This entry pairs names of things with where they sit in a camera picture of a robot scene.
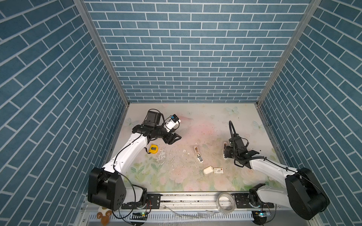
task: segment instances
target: wall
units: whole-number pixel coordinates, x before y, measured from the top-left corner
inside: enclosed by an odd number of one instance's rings
[[[0,11],[0,225],[72,224],[124,104],[72,0]]]
[[[328,194],[325,225],[361,225],[361,10],[322,0],[262,103],[288,164],[312,169]]]
[[[255,102],[309,1],[86,3],[131,102]]]

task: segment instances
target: robotic arm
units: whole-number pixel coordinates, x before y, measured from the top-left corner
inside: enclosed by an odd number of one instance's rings
[[[315,175],[307,168],[296,169],[271,161],[254,150],[248,151],[229,121],[230,146],[224,145],[224,158],[233,158],[238,167],[248,167],[265,173],[281,183],[282,188],[258,184],[249,190],[250,204],[258,207],[265,202],[292,208],[300,217],[310,220],[324,211],[330,201]]]
[[[166,144],[173,144],[181,139],[174,133],[180,124],[176,115],[171,115],[165,123],[163,114],[150,109],[142,125],[132,129],[132,135],[123,148],[101,169],[94,168],[89,174],[88,201],[97,205],[117,210],[123,203],[135,202],[136,207],[144,206],[147,189],[132,185],[126,187],[121,178],[146,145],[157,138],[162,138]]]

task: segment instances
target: blue brick wall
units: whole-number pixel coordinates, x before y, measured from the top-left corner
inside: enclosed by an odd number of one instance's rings
[[[123,108],[72,0],[0,1],[0,225],[73,224]]]
[[[310,0],[86,4],[131,102],[255,102]]]
[[[288,164],[331,199],[325,225],[360,226],[362,1],[322,0],[262,110]]]

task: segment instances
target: floral tablecloth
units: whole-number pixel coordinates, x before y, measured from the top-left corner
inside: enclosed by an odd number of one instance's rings
[[[246,191],[258,183],[280,187],[265,174],[240,168],[233,159],[224,160],[223,142],[230,138],[228,122],[236,132],[249,140],[248,150],[259,151],[277,160],[275,151],[261,123],[254,104],[131,104],[122,126],[112,157],[125,144],[132,128],[142,123],[150,108],[158,109],[167,118],[176,114],[181,119],[176,133],[182,139],[167,145],[162,139],[151,141],[158,145],[156,154],[142,151],[125,175],[133,184],[146,187],[149,192],[174,191]],[[194,151],[199,148],[200,163]],[[222,167],[224,174],[204,175],[208,166]]]

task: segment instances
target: metal corner post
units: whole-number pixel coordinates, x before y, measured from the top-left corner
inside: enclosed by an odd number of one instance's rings
[[[98,35],[97,29],[94,26],[91,15],[88,12],[88,9],[85,5],[84,0],[73,0],[73,1],[74,1],[74,4],[75,4],[77,10],[79,11],[81,18],[83,19],[85,26],[87,27],[87,29],[89,31],[89,34],[90,34],[95,46],[98,49],[99,54],[101,55],[104,65],[106,66],[122,100],[124,101],[126,107],[128,107],[129,101],[127,99],[127,96],[121,87],[121,83],[119,82],[117,73],[115,72],[113,65],[106,52],[106,49],[104,48],[104,46],[102,44],[101,38]]]
[[[272,72],[268,82],[266,82],[261,95],[258,98],[257,105],[260,106],[264,101],[266,95],[268,94],[269,90],[271,89],[273,83],[279,76],[280,71],[282,70],[283,66],[285,65],[287,59],[289,58],[290,54],[292,53],[295,45],[297,44],[299,38],[303,34],[304,29],[307,27],[309,21],[311,20],[314,12],[317,10],[321,0],[311,0],[309,5],[306,8],[306,11],[303,14],[300,22],[298,23],[292,37],[289,40],[287,47],[285,48],[284,52],[280,56],[278,63],[276,64],[274,71]]]

